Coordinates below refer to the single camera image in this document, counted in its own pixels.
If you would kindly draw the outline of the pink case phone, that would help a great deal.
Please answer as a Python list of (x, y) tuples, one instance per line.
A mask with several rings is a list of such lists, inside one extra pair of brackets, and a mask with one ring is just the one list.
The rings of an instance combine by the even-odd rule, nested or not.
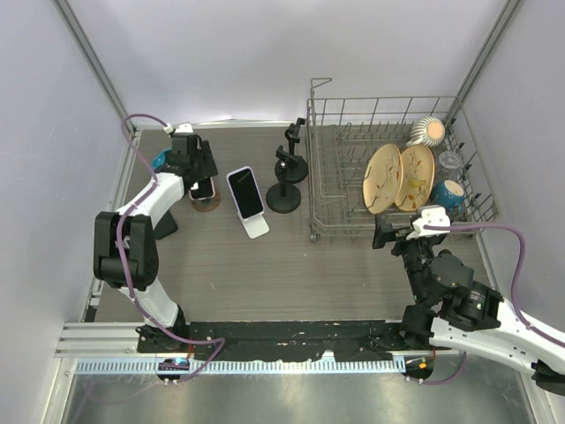
[(205, 178), (194, 183), (189, 189), (192, 201), (208, 201), (215, 197), (215, 184), (212, 178)]

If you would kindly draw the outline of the black stand front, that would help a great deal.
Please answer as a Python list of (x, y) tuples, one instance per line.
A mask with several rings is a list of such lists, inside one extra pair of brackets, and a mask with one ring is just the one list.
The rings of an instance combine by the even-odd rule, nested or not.
[(277, 183), (272, 185), (266, 194), (268, 207), (278, 214), (288, 214), (296, 210), (301, 203), (301, 192), (288, 181), (291, 165), (298, 165), (299, 159), (283, 150), (280, 145), (275, 151), (278, 162), (275, 165)]

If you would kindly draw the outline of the black stand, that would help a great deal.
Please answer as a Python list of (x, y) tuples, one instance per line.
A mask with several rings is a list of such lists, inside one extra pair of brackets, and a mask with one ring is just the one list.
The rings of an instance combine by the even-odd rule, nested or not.
[(300, 129), (305, 124), (305, 119), (298, 117), (295, 123), (291, 123), (285, 130), (284, 136), (288, 141), (288, 153), (295, 158), (288, 162), (287, 180), (292, 184), (298, 184), (308, 175), (306, 160), (295, 152), (296, 145), (300, 142)]
[(266, 194), (268, 207), (278, 214), (288, 214), (296, 210), (301, 203), (301, 192), (288, 181), (291, 165), (298, 165), (299, 159), (283, 150), (280, 145), (275, 151), (278, 162), (275, 165), (277, 183), (272, 185)]

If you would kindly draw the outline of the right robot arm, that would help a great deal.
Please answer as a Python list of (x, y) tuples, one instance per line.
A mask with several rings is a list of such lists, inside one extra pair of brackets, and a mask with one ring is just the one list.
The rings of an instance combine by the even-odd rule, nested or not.
[(451, 232), (495, 228), (497, 223), (451, 223), (442, 207), (422, 208), (407, 223), (376, 216), (373, 248), (387, 243), (403, 261), (413, 304), (398, 336), (411, 349), (434, 347), (471, 353), (529, 375), (542, 390), (564, 393), (564, 334), (525, 314), (516, 296), (482, 284), (449, 250), (434, 252)]

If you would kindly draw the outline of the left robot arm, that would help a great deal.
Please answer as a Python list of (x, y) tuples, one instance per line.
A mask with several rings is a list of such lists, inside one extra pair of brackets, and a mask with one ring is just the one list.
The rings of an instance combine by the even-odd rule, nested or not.
[(149, 167), (149, 183), (114, 212), (94, 220), (94, 276), (121, 291), (138, 309), (145, 328), (157, 333), (168, 352), (181, 351), (188, 340), (182, 308), (159, 280), (155, 226), (191, 189), (218, 175), (209, 142), (196, 133), (170, 137), (164, 163)]

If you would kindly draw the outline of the round wooden phone stand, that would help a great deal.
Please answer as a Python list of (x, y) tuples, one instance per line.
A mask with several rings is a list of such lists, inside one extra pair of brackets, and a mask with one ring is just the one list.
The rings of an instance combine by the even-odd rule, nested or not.
[(214, 197), (191, 199), (192, 207), (199, 212), (209, 212), (219, 206), (221, 202), (221, 195), (217, 193)]

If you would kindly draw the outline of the lilac case phone on white stand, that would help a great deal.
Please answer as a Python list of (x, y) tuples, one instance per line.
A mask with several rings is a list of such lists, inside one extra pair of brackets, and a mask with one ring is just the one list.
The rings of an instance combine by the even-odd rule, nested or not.
[(243, 221), (264, 213), (264, 204), (251, 167), (245, 166), (229, 172), (226, 180), (238, 215)]

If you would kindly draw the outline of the white folding phone stand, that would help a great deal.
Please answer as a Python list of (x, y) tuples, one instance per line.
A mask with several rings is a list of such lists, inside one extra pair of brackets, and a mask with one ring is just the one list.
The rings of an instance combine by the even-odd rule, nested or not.
[(263, 212), (246, 219), (241, 218), (240, 222), (249, 239), (257, 239), (270, 231)]

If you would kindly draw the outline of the left yellow bird plate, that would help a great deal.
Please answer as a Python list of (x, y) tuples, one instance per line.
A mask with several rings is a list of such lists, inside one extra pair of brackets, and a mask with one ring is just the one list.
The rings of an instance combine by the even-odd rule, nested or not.
[(365, 169), (363, 198), (367, 210), (378, 215), (395, 201), (403, 184), (403, 160), (397, 145), (376, 150)]

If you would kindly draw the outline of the yellow bird plate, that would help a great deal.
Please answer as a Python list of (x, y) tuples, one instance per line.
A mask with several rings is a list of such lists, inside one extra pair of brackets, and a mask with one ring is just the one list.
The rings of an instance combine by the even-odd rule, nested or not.
[(402, 212), (416, 211), (424, 206), (433, 189), (435, 161), (432, 151), (422, 145), (406, 148), (401, 155), (403, 184), (395, 197)]
[(376, 150), (365, 169), (363, 198), (367, 210), (378, 215), (395, 201), (403, 184), (403, 160), (397, 145)]

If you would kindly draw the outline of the blue mug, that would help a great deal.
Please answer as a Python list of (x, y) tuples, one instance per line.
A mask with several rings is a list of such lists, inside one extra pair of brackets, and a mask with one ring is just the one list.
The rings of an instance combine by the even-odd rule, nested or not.
[(430, 202), (444, 207), (449, 213), (460, 213), (463, 210), (464, 190), (453, 180), (439, 182), (431, 191)]

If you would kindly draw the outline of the right yellow bird plate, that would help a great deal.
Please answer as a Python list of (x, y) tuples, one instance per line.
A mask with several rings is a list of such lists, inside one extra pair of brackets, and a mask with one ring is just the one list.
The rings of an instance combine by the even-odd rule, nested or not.
[(395, 197), (402, 212), (416, 211), (424, 206), (433, 189), (435, 161), (432, 151), (422, 145), (406, 148), (401, 155), (403, 184)]

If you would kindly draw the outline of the metal dish rack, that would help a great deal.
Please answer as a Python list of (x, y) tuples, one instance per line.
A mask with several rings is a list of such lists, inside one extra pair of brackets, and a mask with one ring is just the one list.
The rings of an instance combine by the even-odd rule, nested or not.
[[(412, 125), (424, 117), (438, 118), (445, 126), (444, 141), (429, 148), (435, 161), (433, 188), (437, 178), (438, 156), (454, 151), (463, 159), (457, 182), (464, 190), (463, 210), (449, 213), (453, 222), (491, 222), (498, 215), (494, 197), (475, 148), (463, 105), (455, 96), (322, 98), (317, 88), (325, 79), (312, 79), (307, 102), (307, 131), (310, 231), (320, 236), (371, 234), (375, 217), (364, 203), (365, 169), (378, 148), (408, 148)], [(395, 202), (378, 215), (408, 220), (416, 211), (402, 212)]]

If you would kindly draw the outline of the white ribbed cup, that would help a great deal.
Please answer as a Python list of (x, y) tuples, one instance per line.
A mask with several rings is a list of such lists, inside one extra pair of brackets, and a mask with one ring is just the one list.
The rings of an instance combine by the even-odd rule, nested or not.
[(445, 135), (445, 126), (438, 118), (424, 117), (412, 125), (406, 146), (423, 145), (434, 148), (444, 141)]

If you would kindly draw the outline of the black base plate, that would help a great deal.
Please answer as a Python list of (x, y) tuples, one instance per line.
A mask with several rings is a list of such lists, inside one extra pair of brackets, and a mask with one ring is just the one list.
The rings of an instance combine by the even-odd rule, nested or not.
[(191, 322), (180, 337), (203, 341), (189, 347), (148, 325), (139, 326), (140, 353), (192, 353), (196, 360), (318, 361), (332, 352), (338, 362), (390, 360), (393, 352), (431, 348), (432, 321)]

